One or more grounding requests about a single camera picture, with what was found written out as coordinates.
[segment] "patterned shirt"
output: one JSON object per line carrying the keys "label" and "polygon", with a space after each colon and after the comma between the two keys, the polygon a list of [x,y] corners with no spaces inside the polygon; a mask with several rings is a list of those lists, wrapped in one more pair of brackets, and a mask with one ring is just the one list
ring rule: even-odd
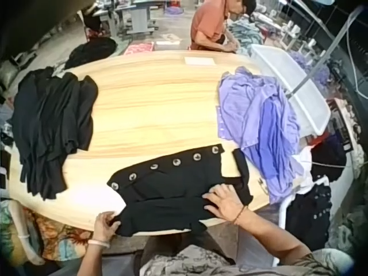
{"label": "patterned shirt", "polygon": [[323,249],[303,257],[292,266],[269,269],[237,267],[212,251],[191,245],[173,257],[155,256],[140,269],[140,276],[340,275],[351,265],[352,260],[347,254]]}

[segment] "orange shirt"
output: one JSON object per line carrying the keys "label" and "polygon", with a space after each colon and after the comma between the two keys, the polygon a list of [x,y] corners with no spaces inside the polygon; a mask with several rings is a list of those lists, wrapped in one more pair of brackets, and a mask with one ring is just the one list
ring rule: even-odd
{"label": "orange shirt", "polygon": [[217,41],[224,33],[224,22],[229,13],[226,0],[206,0],[195,12],[190,28],[192,50],[200,49],[194,42],[197,32],[204,33],[211,41]]}

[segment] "purple cloth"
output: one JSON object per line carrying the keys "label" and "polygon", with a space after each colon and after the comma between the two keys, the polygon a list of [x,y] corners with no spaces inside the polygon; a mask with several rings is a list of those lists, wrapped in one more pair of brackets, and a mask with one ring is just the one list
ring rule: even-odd
{"label": "purple cloth", "polygon": [[296,114],[275,78],[252,75],[239,67],[227,74],[218,89],[218,136],[234,140],[266,180],[271,203],[292,190],[303,168],[298,153]]}

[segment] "metal pole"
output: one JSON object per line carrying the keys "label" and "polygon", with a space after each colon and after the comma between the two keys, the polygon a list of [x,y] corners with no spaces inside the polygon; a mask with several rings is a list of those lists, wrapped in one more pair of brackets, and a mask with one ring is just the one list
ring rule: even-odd
{"label": "metal pole", "polygon": [[355,10],[352,11],[352,13],[349,15],[347,21],[345,22],[344,26],[342,26],[340,32],[336,36],[335,40],[332,42],[332,44],[329,46],[329,48],[326,50],[326,53],[324,56],[317,62],[317,64],[312,68],[312,70],[309,72],[309,74],[295,87],[295,89],[286,97],[289,99],[291,98],[298,90],[317,72],[318,68],[329,58],[332,51],[336,48],[337,45],[339,45],[340,40],[343,38],[345,33],[347,32],[347,29],[350,27],[352,22],[358,17],[358,15],[363,11],[364,7],[363,5],[360,5],[355,8]]}

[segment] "pink fabric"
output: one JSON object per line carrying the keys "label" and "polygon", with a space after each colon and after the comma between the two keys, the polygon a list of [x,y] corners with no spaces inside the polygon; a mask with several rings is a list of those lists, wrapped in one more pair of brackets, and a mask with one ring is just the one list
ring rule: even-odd
{"label": "pink fabric", "polygon": [[154,43],[140,43],[132,44],[124,52],[124,55],[131,55],[133,53],[152,52],[154,50]]}

